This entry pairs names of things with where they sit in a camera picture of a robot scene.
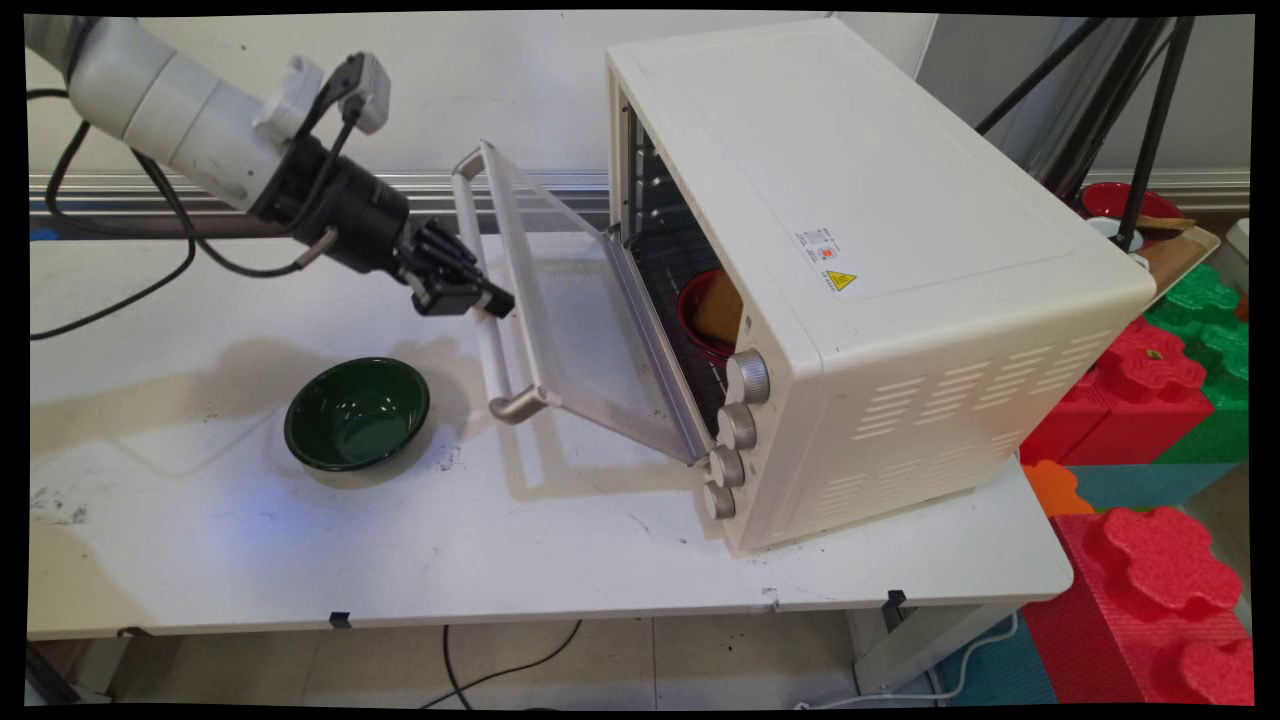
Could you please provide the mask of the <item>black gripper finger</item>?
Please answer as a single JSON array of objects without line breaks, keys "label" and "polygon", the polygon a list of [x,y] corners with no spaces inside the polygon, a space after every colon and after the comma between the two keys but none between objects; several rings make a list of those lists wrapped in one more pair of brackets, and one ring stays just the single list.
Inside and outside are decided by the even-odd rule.
[{"label": "black gripper finger", "polygon": [[404,265],[419,273],[480,278],[477,258],[435,218],[410,218],[404,232]]},{"label": "black gripper finger", "polygon": [[495,318],[508,316],[515,296],[486,277],[420,275],[410,273],[412,305],[422,316],[458,316],[472,309]]}]

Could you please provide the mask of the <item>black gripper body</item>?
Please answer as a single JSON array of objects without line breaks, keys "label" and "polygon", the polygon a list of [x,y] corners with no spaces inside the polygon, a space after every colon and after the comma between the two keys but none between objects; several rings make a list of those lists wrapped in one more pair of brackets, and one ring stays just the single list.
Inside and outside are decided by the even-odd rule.
[{"label": "black gripper body", "polygon": [[307,205],[330,152],[311,136],[289,146],[250,209],[261,222],[311,246],[337,231],[326,255],[357,273],[399,273],[397,246],[410,219],[408,199],[347,156],[329,165],[317,197]]}]

